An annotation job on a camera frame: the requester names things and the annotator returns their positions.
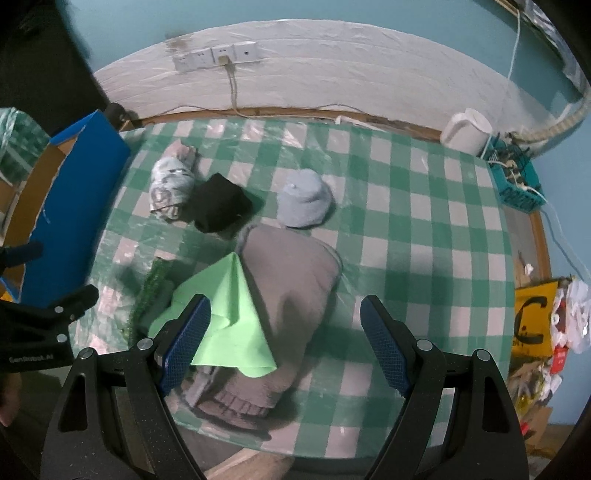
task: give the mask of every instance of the table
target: table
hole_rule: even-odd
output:
[[[158,124],[123,134],[133,161],[100,240],[90,282],[98,305],[78,322],[76,348],[126,349],[126,320],[156,256],[174,259],[178,281],[233,249],[192,225],[150,215],[150,171],[170,142],[199,149],[199,175],[219,172],[261,200],[276,225],[288,172],[313,168],[335,208],[302,231],[335,247],[343,275],[306,351],[301,378],[270,414],[271,439],[216,429],[168,399],[175,421],[239,445],[315,458],[375,456],[403,399],[388,388],[359,323],[376,294],[392,317],[440,349],[486,348],[506,375],[514,285],[509,235],[483,160],[387,132],[321,122],[211,119]],[[444,395],[433,443],[441,443],[452,396]]]

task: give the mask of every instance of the screw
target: screw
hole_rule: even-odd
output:
[[[428,352],[433,348],[433,344],[429,340],[421,338],[417,342],[417,347],[419,350],[422,350],[423,352]]]
[[[490,353],[482,349],[476,352],[476,356],[483,362],[488,362],[491,359]]]
[[[138,348],[140,350],[147,350],[152,348],[154,341],[151,338],[143,338],[138,342]]]
[[[79,358],[89,358],[92,356],[93,353],[95,353],[95,349],[87,346],[86,348],[83,348],[82,350],[80,350],[78,357]]]

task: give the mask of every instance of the light blue hat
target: light blue hat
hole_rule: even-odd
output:
[[[332,194],[320,175],[306,168],[291,172],[277,195],[277,220],[292,228],[322,223]]]

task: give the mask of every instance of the white wall panel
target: white wall panel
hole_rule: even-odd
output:
[[[210,28],[140,50],[95,75],[112,102],[140,117],[179,105],[230,108],[224,68],[179,73],[173,55],[246,40],[259,42],[263,59],[236,65],[239,106],[342,103],[442,129],[451,115],[467,107],[494,125],[508,92],[500,129],[535,128],[553,120],[503,75],[452,48],[395,30],[330,20]]]

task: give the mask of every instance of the blue wall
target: blue wall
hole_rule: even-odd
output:
[[[564,236],[587,266],[591,265],[590,147],[591,118],[587,118],[568,138],[534,161],[545,196],[558,213]],[[580,263],[574,258],[572,264],[566,260],[554,240],[564,245],[549,207],[544,208],[542,218],[553,275],[570,275],[579,270],[582,279],[591,282]],[[563,374],[563,383],[550,403],[554,408],[550,421],[573,424],[591,395],[591,350],[580,355],[569,352]]]
[[[391,28],[461,51],[507,75],[517,20],[493,0],[58,0],[95,71],[178,35],[280,18],[343,20]],[[561,60],[522,29],[512,78],[558,115],[576,97]]]

